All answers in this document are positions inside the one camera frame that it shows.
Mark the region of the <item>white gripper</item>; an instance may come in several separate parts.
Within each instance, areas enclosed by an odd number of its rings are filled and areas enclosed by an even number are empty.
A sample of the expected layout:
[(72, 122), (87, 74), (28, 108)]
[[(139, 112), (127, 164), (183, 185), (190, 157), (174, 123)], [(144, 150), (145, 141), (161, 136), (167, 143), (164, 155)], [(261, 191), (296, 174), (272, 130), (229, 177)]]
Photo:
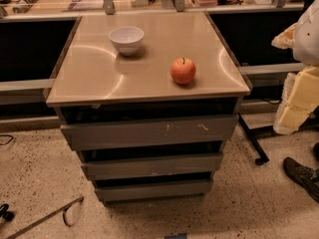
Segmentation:
[[(276, 36), (271, 45), (278, 49), (293, 48), (296, 61), (319, 66), (319, 0), (314, 0), (297, 24)], [(297, 131), (318, 106), (319, 68), (306, 67), (298, 74), (289, 73), (284, 81), (274, 131), (279, 134)]]

